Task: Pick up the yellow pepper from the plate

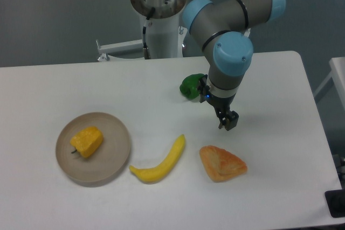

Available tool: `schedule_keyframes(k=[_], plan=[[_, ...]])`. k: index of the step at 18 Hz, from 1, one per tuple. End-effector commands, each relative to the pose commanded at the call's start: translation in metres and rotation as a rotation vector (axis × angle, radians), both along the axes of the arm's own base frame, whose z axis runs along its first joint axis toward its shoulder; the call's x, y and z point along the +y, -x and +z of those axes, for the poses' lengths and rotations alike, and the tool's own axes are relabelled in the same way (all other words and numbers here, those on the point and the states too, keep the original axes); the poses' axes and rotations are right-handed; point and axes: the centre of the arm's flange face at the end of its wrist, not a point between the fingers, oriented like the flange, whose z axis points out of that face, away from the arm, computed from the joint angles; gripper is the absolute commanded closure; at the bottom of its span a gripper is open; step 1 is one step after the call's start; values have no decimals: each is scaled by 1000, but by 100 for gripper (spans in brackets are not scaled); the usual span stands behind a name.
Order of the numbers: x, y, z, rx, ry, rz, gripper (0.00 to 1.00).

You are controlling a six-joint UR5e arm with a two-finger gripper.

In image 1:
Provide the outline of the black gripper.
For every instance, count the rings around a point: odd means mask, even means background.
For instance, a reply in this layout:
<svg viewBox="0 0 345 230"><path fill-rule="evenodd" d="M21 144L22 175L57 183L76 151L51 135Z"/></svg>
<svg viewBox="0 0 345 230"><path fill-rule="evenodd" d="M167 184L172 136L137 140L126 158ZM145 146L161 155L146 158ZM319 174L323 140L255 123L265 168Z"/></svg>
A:
<svg viewBox="0 0 345 230"><path fill-rule="evenodd" d="M204 75L198 81L198 91L200 103L206 101L214 107L219 119L219 129L225 126L226 130L231 130L237 126L238 113L230 110L230 104L235 96L235 89L220 89L208 79L207 75Z"/></svg>

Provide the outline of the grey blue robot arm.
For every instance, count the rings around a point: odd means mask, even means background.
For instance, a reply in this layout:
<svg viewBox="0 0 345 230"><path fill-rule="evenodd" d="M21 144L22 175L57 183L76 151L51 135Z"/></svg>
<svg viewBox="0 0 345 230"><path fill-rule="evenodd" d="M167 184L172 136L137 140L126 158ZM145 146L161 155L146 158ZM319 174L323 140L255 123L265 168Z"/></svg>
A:
<svg viewBox="0 0 345 230"><path fill-rule="evenodd" d="M231 130L238 114L230 109L248 70L253 45L245 31L280 17L286 0L130 0L143 18L142 43L145 59L163 57L163 50L176 53L177 41L164 39L167 20L182 16L185 29L196 41L210 68L197 83L201 102L214 107L219 127Z"/></svg>

